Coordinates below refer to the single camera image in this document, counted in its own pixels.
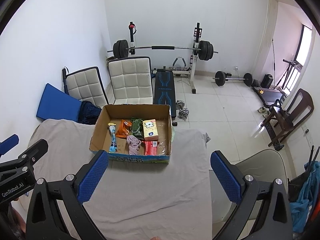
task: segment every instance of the white quilted cushion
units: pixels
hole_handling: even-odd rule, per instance
[[[97,69],[81,71],[66,78],[69,95],[80,101],[90,101],[95,106],[107,105]]]
[[[115,105],[153,103],[148,57],[111,61],[109,73]]]

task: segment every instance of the blue gripper pad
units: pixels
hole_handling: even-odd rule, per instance
[[[229,200],[239,205],[242,199],[241,186],[216,152],[211,154],[210,164]]]
[[[82,205],[90,200],[103,173],[109,164],[108,153],[103,151],[78,186],[78,202]]]
[[[15,147],[18,143],[19,143],[19,137],[16,134],[10,136],[9,138],[4,140],[3,142],[0,142],[0,156],[6,154],[13,147]]]

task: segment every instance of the silver screw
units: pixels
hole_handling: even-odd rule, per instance
[[[44,182],[44,179],[40,178],[37,180],[37,184],[41,185]]]
[[[253,181],[253,177],[252,177],[251,175],[246,175],[246,176],[245,176],[245,179],[246,179],[247,181]]]
[[[73,174],[69,174],[69,175],[66,176],[66,180],[67,181],[72,181],[74,179],[74,177],[75,176]]]
[[[281,185],[282,184],[282,180],[281,179],[276,179],[276,184]]]

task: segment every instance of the chrome dumbbell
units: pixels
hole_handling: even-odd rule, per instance
[[[188,115],[189,115],[189,110],[187,108],[184,108],[184,102],[183,101],[177,101],[176,102],[176,109],[177,110],[180,110],[179,111],[179,117],[180,118],[185,118],[187,119],[188,118]]]

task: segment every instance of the barbell bar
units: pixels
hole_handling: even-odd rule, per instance
[[[253,76],[250,73],[246,73],[243,78],[226,78],[226,74],[224,72],[218,71],[213,79],[219,87],[223,86],[227,80],[243,80],[244,84],[248,87],[253,84]]]
[[[108,50],[107,52],[113,52],[116,58],[126,58],[129,55],[130,50],[134,49],[190,49],[198,53],[199,60],[209,60],[213,57],[214,51],[213,45],[208,41],[200,41],[198,48],[188,48],[188,47],[175,47],[175,46],[146,46],[146,47],[132,47],[129,48],[128,42],[126,40],[119,40],[113,45],[113,50]]]

